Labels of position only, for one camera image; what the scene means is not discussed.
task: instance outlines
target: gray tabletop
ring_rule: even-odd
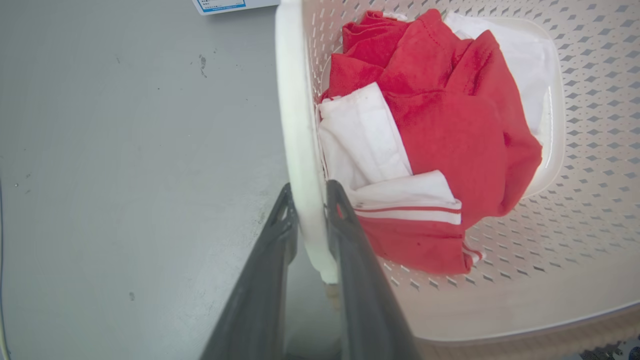
[[[2,305],[12,359],[196,359],[287,182],[275,8],[0,4]],[[287,344],[335,353],[300,247]]]

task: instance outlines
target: basket hole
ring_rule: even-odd
[[[429,285],[431,285],[431,286],[433,286],[434,288],[436,288],[436,289],[438,289],[438,290],[439,290],[439,288],[438,288],[438,283],[437,283],[437,282],[435,282],[435,281],[433,281],[433,280],[431,280],[431,278],[429,278]]]
[[[414,280],[410,280],[409,281],[409,285],[411,285],[414,289],[420,291],[420,284],[418,284],[417,282],[415,282]]]

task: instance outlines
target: white plastic basket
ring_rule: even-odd
[[[323,280],[337,280],[326,244],[315,116],[327,61],[341,49],[342,25],[364,11],[414,19],[430,8],[528,19],[554,39],[567,120],[555,122],[552,133],[559,141],[566,137],[566,147],[559,146],[564,158],[546,172],[546,190],[521,200],[506,217],[486,218],[467,231],[467,239],[487,254],[470,274],[440,277],[381,261],[414,335],[435,341],[495,338],[637,305],[636,0],[283,0],[276,57],[289,177],[307,252]]]

